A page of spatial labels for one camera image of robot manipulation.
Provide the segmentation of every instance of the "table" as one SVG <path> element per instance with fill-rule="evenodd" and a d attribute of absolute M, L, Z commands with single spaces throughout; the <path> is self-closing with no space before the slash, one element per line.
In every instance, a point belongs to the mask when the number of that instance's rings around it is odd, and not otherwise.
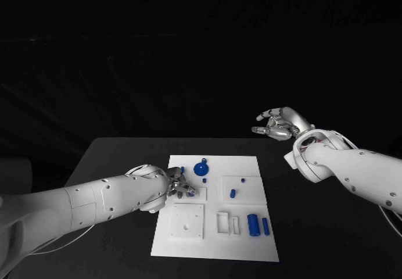
<path fill-rule="evenodd" d="M 66 186 L 117 176 L 140 164 L 165 169 L 169 155 L 256 156 L 274 232 L 277 263 L 152 257 L 156 214 L 132 212 L 96 224 L 63 249 L 28 256 L 17 278 L 398 278 L 402 239 L 374 204 L 335 177 L 313 184 L 270 138 L 97 138 Z M 43 250 L 67 243 L 71 232 Z"/>

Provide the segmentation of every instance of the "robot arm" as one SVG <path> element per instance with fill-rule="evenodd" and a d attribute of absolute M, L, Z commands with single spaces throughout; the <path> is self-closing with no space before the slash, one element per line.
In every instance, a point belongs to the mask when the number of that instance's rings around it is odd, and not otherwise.
<path fill-rule="evenodd" d="M 25 195 L 0 195 L 0 278 L 61 235 L 136 209 L 156 212 L 177 191 L 195 189 L 179 168 L 142 165 L 125 175 Z"/>
<path fill-rule="evenodd" d="M 253 127 L 277 141 L 292 136 L 295 142 L 285 160 L 313 183 L 335 176 L 349 193 L 402 214 L 402 160 L 372 151 L 349 148 L 334 131 L 315 129 L 287 107 L 270 109 L 257 116 L 269 117 L 266 127 Z"/>

